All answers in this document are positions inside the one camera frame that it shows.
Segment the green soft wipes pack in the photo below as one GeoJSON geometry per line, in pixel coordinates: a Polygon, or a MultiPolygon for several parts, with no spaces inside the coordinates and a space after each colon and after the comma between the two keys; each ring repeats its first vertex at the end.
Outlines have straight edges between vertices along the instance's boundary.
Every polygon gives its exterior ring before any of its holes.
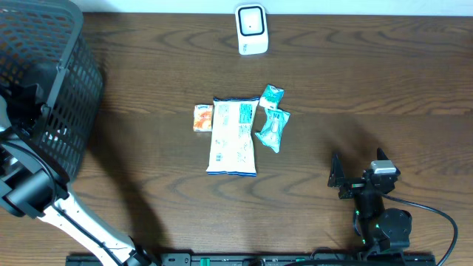
{"type": "Polygon", "coordinates": [[[279,153],[282,132],[290,118],[290,113],[281,109],[265,109],[267,120],[256,137],[264,146],[270,147],[275,153],[279,153]]]}

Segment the teal white Kleenex tissue pack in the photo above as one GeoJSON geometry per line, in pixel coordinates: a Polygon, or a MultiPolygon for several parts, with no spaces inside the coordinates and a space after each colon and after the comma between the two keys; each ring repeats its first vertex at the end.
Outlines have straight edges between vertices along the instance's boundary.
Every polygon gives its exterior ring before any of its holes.
{"type": "Polygon", "coordinates": [[[284,89],[268,84],[259,99],[259,105],[266,109],[278,109],[284,93],[284,89]]]}

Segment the cream wipes pack blue edges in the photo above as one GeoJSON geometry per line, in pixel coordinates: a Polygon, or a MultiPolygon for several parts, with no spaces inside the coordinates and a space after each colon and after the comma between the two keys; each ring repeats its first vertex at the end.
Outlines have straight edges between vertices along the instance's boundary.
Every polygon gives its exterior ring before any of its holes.
{"type": "Polygon", "coordinates": [[[258,97],[214,99],[208,174],[256,176],[251,132],[258,104],[258,97]]]}

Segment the orange tissue pack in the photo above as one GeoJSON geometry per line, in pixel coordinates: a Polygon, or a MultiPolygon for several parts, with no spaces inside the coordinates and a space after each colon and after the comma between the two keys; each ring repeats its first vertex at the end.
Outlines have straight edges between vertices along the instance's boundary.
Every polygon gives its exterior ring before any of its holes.
{"type": "Polygon", "coordinates": [[[214,106],[199,104],[194,107],[194,124],[193,130],[195,132],[211,132],[212,118],[214,106]]]}

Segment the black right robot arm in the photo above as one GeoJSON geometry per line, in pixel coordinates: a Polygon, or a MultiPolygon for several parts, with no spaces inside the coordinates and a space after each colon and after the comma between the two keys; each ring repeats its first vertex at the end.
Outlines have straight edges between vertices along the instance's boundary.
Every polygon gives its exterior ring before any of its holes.
{"type": "Polygon", "coordinates": [[[377,149],[377,159],[360,177],[346,177],[338,156],[332,157],[327,185],[339,189],[341,200],[355,202],[353,227],[364,241],[364,247],[357,254],[360,260],[401,253],[410,246],[411,214],[398,208],[385,208],[383,201],[395,189],[400,174],[382,149],[377,149]]]}

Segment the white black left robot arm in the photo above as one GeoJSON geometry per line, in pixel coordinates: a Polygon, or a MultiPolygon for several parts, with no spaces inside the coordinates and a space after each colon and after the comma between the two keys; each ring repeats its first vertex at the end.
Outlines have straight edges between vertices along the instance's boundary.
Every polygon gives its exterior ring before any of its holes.
{"type": "Polygon", "coordinates": [[[55,92],[39,83],[1,84],[1,206],[59,228],[102,265],[158,265],[72,189],[100,96],[78,85],[55,92]]]}

